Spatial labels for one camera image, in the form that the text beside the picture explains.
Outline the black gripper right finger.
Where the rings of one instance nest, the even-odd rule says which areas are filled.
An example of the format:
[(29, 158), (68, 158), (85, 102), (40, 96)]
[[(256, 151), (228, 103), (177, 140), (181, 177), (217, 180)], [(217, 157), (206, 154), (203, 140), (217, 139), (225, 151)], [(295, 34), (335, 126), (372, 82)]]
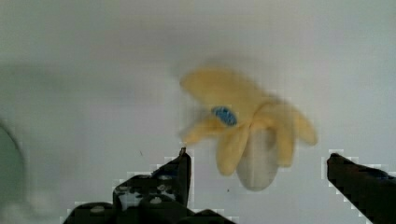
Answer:
[(396, 223), (395, 177), (333, 153), (327, 179), (373, 224)]

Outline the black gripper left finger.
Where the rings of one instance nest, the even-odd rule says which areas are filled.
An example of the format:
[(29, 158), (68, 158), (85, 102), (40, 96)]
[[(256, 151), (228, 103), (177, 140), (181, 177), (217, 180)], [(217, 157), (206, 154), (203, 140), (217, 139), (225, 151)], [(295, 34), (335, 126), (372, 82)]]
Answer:
[(191, 156), (185, 148), (149, 175), (117, 185), (110, 203), (84, 203), (63, 224), (236, 224), (219, 213), (188, 208)]

